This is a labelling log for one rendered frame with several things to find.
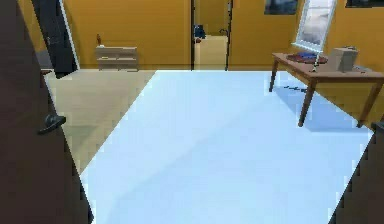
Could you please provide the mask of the dark brown room door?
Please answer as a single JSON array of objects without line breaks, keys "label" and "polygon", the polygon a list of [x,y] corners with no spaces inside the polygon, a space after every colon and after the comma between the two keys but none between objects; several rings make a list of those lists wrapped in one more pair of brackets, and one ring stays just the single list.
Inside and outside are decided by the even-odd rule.
[{"label": "dark brown room door", "polygon": [[0,224],[91,224],[93,214],[17,0],[0,0]]}]

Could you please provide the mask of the brown wooden table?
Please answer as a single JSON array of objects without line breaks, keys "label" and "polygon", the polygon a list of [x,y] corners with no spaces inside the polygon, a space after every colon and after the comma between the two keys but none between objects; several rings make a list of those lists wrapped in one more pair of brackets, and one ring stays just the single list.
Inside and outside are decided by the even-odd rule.
[{"label": "brown wooden table", "polygon": [[274,82],[278,70],[278,65],[282,64],[287,70],[293,71],[299,78],[308,82],[307,91],[305,93],[302,109],[298,121],[298,126],[302,127],[310,107],[316,87],[320,83],[373,83],[370,93],[365,101],[364,107],[360,116],[357,119],[357,127],[361,128],[367,120],[368,114],[371,111],[376,98],[378,97],[382,86],[384,85],[384,75],[379,72],[366,72],[366,71],[349,71],[340,72],[332,70],[327,64],[320,64],[314,66],[313,64],[299,63],[288,59],[289,54],[286,53],[273,53],[273,64],[271,79],[269,84],[269,91],[273,90]]}]

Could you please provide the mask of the white framed window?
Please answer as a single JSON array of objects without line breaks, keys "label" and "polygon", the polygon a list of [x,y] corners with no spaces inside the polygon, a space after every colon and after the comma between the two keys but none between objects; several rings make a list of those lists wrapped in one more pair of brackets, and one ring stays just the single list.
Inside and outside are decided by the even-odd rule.
[{"label": "white framed window", "polygon": [[294,46],[322,53],[337,0],[305,0]]}]

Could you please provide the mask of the low beige wooden shelf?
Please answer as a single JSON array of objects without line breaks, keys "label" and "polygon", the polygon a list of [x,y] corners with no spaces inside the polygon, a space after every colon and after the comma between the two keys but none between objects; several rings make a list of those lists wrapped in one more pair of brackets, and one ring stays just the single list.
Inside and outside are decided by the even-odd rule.
[{"label": "low beige wooden shelf", "polygon": [[100,70],[138,71],[136,47],[98,46],[95,48],[95,56]]}]

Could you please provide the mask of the beige cardboard box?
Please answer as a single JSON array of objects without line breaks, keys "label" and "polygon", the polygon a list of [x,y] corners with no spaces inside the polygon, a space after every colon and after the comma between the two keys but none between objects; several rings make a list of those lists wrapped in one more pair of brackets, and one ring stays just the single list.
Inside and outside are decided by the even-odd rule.
[{"label": "beige cardboard box", "polygon": [[334,48],[328,56],[327,64],[332,70],[349,72],[353,70],[358,50],[352,47]]}]

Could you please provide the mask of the dark red plate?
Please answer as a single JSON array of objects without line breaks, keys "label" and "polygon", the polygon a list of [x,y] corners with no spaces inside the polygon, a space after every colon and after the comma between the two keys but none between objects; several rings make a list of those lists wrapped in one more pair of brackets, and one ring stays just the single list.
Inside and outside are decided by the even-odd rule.
[{"label": "dark red plate", "polygon": [[[297,54],[289,54],[286,56],[287,60],[293,61],[293,62],[298,62],[298,63],[305,63],[305,64],[313,64],[315,59],[308,60],[308,59],[303,59],[297,56]],[[322,56],[319,56],[318,63],[319,64],[326,64],[328,62],[328,59]]]}]

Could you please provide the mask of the dark framed picture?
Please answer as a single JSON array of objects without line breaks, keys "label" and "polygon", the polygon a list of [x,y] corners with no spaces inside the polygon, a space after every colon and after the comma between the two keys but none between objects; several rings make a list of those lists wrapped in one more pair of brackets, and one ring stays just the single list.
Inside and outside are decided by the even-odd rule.
[{"label": "dark framed picture", "polygon": [[265,15],[295,15],[298,0],[266,0]]},{"label": "dark framed picture", "polygon": [[346,8],[384,7],[384,0],[347,0]]}]

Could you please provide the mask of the dark grey furniture edge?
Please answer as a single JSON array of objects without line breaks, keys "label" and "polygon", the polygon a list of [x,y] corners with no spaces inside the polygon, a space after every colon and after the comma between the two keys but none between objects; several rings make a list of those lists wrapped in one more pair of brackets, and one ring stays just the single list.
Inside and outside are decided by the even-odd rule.
[{"label": "dark grey furniture edge", "polygon": [[328,224],[384,224],[384,121],[359,160]]}]

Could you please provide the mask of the black room door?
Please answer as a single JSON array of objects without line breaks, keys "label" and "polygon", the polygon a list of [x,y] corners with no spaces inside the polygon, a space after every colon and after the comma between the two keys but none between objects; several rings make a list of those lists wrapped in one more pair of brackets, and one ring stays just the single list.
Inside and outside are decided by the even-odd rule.
[{"label": "black room door", "polygon": [[57,79],[79,69],[63,0],[31,0]]}]

